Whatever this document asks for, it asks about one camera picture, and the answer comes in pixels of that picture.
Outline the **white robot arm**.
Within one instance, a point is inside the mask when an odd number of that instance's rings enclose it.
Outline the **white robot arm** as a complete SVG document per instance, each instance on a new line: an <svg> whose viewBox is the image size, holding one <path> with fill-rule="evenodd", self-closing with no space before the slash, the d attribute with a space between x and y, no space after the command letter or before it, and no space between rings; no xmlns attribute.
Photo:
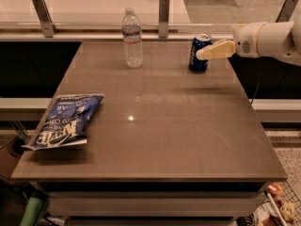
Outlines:
<svg viewBox="0 0 301 226"><path fill-rule="evenodd" d="M231 40L218 40L196 52L199 60L272 57L301 66L301 21L236 24Z"/></svg>

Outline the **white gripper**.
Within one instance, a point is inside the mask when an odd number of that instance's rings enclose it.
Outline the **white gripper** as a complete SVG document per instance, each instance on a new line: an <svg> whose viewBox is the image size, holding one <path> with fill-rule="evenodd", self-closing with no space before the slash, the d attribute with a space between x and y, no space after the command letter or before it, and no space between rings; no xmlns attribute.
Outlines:
<svg viewBox="0 0 301 226"><path fill-rule="evenodd" d="M235 53L240 57L259 57L257 41L260 31L266 22L250 24L233 24L233 41L219 40L212 45L197 51L199 60L211 60L232 57Z"/></svg>

